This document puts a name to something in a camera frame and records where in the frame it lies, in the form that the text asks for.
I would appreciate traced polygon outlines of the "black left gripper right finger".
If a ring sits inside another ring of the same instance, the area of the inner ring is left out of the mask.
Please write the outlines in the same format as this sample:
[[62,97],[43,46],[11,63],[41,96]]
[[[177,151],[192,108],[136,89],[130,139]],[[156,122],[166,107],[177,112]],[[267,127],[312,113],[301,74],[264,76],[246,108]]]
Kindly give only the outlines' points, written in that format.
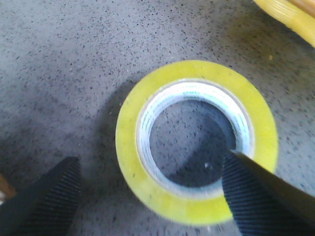
[[222,188],[243,236],[313,236],[315,198],[240,152],[224,158]]

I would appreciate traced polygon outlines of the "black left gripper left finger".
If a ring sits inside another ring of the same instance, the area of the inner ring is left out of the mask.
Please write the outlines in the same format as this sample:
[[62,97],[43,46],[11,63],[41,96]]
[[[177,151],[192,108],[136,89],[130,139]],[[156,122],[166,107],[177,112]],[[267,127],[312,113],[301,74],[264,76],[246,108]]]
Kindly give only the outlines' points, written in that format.
[[0,206],[2,236],[65,236],[81,196],[81,166],[66,157]]

